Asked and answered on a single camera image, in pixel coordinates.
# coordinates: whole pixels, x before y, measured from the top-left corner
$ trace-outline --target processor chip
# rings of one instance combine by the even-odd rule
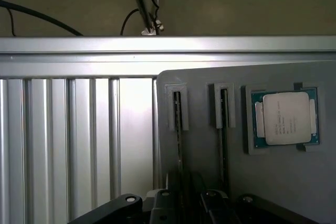
[[[311,141],[311,106],[306,92],[267,94],[262,101],[268,145]]]

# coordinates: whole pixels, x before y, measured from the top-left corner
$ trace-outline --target gray wall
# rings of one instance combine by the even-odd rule
[[[8,0],[62,20],[88,36],[116,36],[134,0]],[[336,33],[335,0],[161,0],[164,35],[309,35]],[[66,31],[14,13],[20,36],[67,36]],[[133,16],[126,35],[143,29]],[[0,36],[10,36],[10,20],[0,9]]]

